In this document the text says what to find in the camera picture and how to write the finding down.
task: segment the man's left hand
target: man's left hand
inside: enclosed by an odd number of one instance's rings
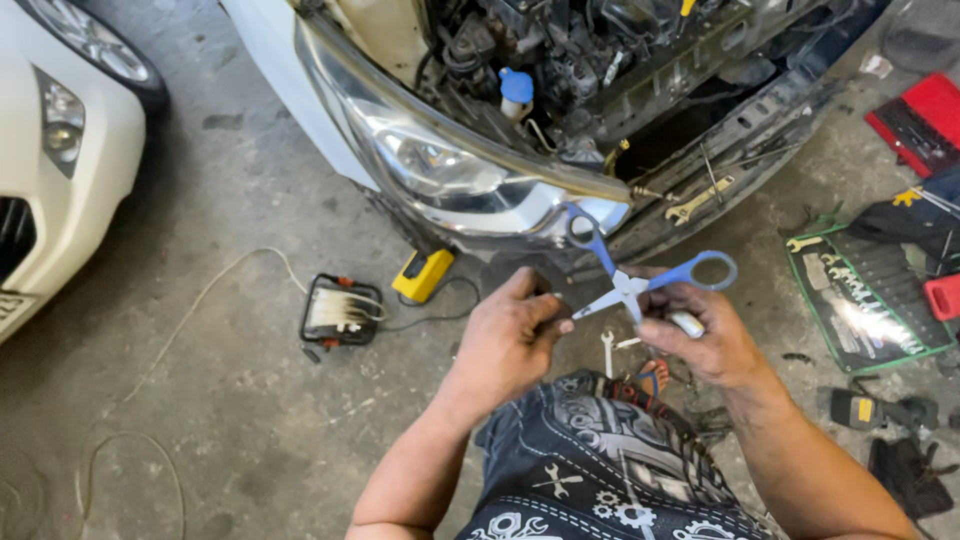
[[[533,268],[523,267],[470,315],[437,397],[475,425],[550,370],[553,346],[573,331],[570,308]]]

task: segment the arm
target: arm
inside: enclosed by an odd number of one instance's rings
[[[691,339],[651,317],[637,335],[721,388],[756,489],[791,538],[916,538],[883,486],[804,417],[723,295],[683,283],[644,300],[652,314],[685,309],[704,323]]]
[[[387,452],[353,509],[348,540],[432,538],[457,486],[470,431],[550,369],[553,345],[573,331],[531,268],[470,315],[453,367],[427,409]]]

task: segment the scissor handle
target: scissor handle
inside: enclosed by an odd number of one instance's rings
[[[693,269],[701,262],[706,262],[708,260],[720,260],[727,265],[727,277],[724,278],[724,280],[720,283],[708,285],[706,283],[698,282],[693,278]],[[669,285],[670,283],[676,282],[687,282],[703,290],[724,290],[733,284],[733,282],[736,280],[736,275],[736,262],[734,262],[729,255],[718,251],[704,251],[701,252],[697,257],[688,260],[680,266],[671,268],[670,270],[667,270],[659,276],[651,279],[649,285],[647,286],[647,290],[658,289]]]
[[[616,266],[613,264],[613,259],[610,257],[610,252],[607,251],[607,243],[604,242],[603,234],[600,232],[600,223],[597,222],[596,218],[594,218],[592,215],[584,212],[582,209],[580,209],[580,207],[573,203],[562,203],[561,206],[566,208],[566,225],[564,227],[566,231],[566,239],[578,248],[591,250],[595,255],[597,255],[597,258],[600,259],[600,264],[603,264],[603,268],[607,271],[607,274],[613,276],[613,274],[616,272]],[[582,217],[590,223],[589,241],[585,242],[581,240],[577,237],[577,234],[573,232],[573,221],[578,217]]]

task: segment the car headlight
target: car headlight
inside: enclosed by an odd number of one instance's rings
[[[34,67],[42,112],[40,144],[43,152],[67,178],[73,178],[84,139],[86,110],[80,98]]]
[[[385,192],[435,224],[468,234],[537,233],[560,202],[575,201],[609,231],[629,209],[623,183],[494,145],[397,95],[396,82],[362,56],[345,58],[359,55],[348,41],[324,43],[343,39],[337,30],[306,24],[297,25],[297,53],[341,134]]]

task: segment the hand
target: hand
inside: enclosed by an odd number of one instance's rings
[[[652,278],[665,268],[625,268],[634,277]],[[727,297],[718,292],[698,289],[689,283],[673,283],[644,293],[640,308],[647,315],[637,337],[665,353],[686,360],[690,370],[711,384],[733,388],[747,383],[767,361],[747,333]],[[682,309],[704,324],[703,337],[693,339],[684,331],[662,320],[663,314]]]
[[[573,321],[559,318],[570,308],[549,290],[549,282],[523,267],[481,302],[438,398],[478,423],[546,375],[554,343],[573,331]]]

